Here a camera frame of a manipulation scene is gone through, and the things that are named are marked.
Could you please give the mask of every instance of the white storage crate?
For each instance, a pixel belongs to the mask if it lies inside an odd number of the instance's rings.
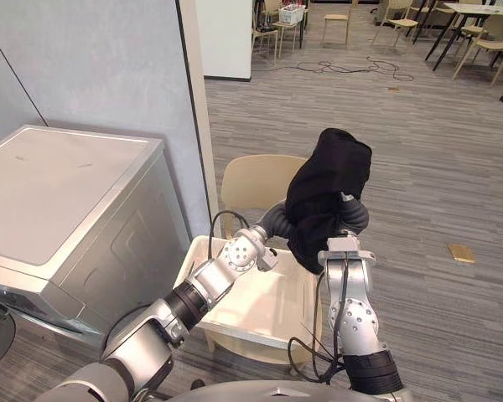
[[[213,238],[213,255],[227,240]],[[192,242],[174,286],[207,261],[209,238],[198,236]],[[227,294],[198,327],[276,349],[287,350],[290,337],[309,346],[313,330],[314,292],[317,277],[306,271],[290,251],[277,250],[278,263],[269,272],[256,267],[238,278]],[[321,315],[317,336],[322,332]],[[296,343],[293,348],[301,348]]]
[[[297,4],[290,4],[279,9],[279,22],[280,23],[299,23],[303,18],[303,11],[305,6],[299,6]]]

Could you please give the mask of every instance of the table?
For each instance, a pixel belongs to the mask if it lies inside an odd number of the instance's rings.
[[[277,23],[273,23],[272,26],[273,27],[276,27],[276,28],[280,28],[281,29],[281,38],[279,40],[279,58],[281,59],[282,57],[282,46],[283,46],[283,33],[285,32],[285,29],[286,28],[294,28],[294,34],[293,34],[293,52],[294,52],[294,44],[296,43],[296,26],[300,24],[300,26],[303,25],[303,19],[302,21],[299,21],[297,23],[280,23],[280,22],[277,22]]]
[[[451,18],[447,22],[447,25],[445,25],[445,28],[443,28],[442,33],[436,39],[436,42],[434,42],[433,48],[430,49],[430,52],[428,52],[425,60],[428,60],[428,58],[432,55],[434,50],[438,47],[439,43],[443,39],[443,36],[449,30],[449,27],[455,20],[456,16],[458,14],[461,14],[463,17],[462,20],[460,21],[459,26],[455,29],[454,34],[451,35],[451,39],[448,41],[447,45],[445,46],[445,49],[440,54],[438,61],[433,67],[433,71],[435,71],[438,68],[443,58],[449,51],[449,48],[453,44],[454,40],[460,35],[461,29],[466,24],[466,21],[468,20],[469,17],[488,18],[490,15],[503,15],[502,6],[484,6],[479,4],[458,4],[458,3],[445,3],[445,6],[451,8],[454,11],[454,13],[451,14]]]
[[[428,13],[425,14],[425,18],[423,19],[423,22],[419,24],[419,26],[417,27],[416,34],[413,36],[413,42],[412,42],[413,44],[415,44],[417,42],[417,38],[419,38],[419,34],[421,33],[421,31],[423,31],[423,28],[425,27],[425,25],[427,25],[428,16],[434,10],[434,6],[436,6],[437,2],[438,2],[438,0],[433,0],[430,3],[430,7],[428,8]],[[421,10],[423,10],[425,3],[426,3],[425,1],[421,1],[421,6],[419,7],[418,11],[416,12],[416,16],[414,17],[414,20],[417,21],[417,19],[419,18],[419,14],[421,14]],[[494,5],[494,3],[495,3],[495,0],[490,0],[490,6]],[[408,29],[408,31],[406,32],[406,36],[408,36],[410,34],[411,30],[412,30],[411,28]]]

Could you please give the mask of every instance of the white laundry basket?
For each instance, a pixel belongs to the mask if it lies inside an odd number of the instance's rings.
[[[299,6],[297,4],[290,4],[279,9],[279,22],[280,23],[299,23],[303,18],[303,11],[305,6]]]
[[[214,256],[225,242],[218,238],[212,240]],[[194,239],[174,286],[207,260],[208,243],[207,236]],[[313,330],[317,278],[299,265],[290,251],[277,250],[277,258],[279,262],[273,270],[261,272],[253,268],[241,276],[229,294],[205,315],[198,327],[207,330],[208,340],[212,332],[217,343],[235,353],[281,364],[288,364],[290,337],[298,337],[311,345],[313,339],[306,328],[310,332]],[[317,321],[317,338],[320,339],[320,309]],[[227,342],[219,342],[216,334]],[[302,364],[310,360],[310,355],[293,343],[293,359]]]

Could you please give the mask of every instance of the gray carpet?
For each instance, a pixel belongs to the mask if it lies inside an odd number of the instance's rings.
[[[484,53],[456,81],[450,80],[451,56],[432,72],[424,61],[430,40],[407,54],[400,41],[399,50],[384,54],[380,44],[390,40],[390,29],[371,50],[371,8],[358,8],[350,50],[331,42],[322,49],[323,16],[347,13],[348,6],[314,4],[303,49],[291,54],[288,39],[278,67],[329,60],[358,69],[371,56],[397,64],[400,74],[415,80],[284,69],[254,71],[250,83],[207,81],[218,184],[234,157],[308,156],[329,126],[369,144],[373,164],[363,201],[371,224],[360,240],[378,259],[371,301],[403,382],[421,401],[503,401],[503,76],[489,87],[494,71]],[[342,24],[332,24],[327,41],[343,37]],[[265,47],[257,43],[254,70],[272,68]],[[455,262],[448,242],[471,247],[477,262]],[[0,401],[32,400],[96,356],[17,321],[18,335],[0,363]],[[323,340],[331,345],[324,328]],[[211,355],[196,330],[175,358],[161,387],[169,394],[185,391],[196,378],[207,384],[291,378],[285,368],[220,348]],[[344,374],[334,386],[348,386]]]

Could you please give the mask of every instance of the black garment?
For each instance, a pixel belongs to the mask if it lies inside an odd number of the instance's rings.
[[[366,144],[348,132],[328,128],[289,185],[285,208],[294,229],[288,247],[308,271],[322,271],[317,254],[327,250],[329,237],[337,235],[340,193],[360,199],[369,178],[371,154]]]

